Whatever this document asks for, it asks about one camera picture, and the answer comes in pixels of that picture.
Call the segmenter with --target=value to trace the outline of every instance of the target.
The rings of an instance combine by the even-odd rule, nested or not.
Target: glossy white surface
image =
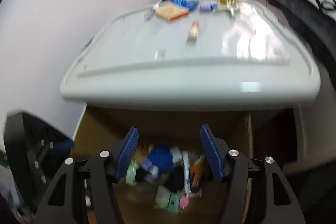
[[[61,84],[64,97],[116,108],[219,110],[312,101],[315,62],[263,5],[241,0],[235,18],[199,13],[145,21],[148,8],[108,24]],[[196,43],[187,42],[194,20]]]

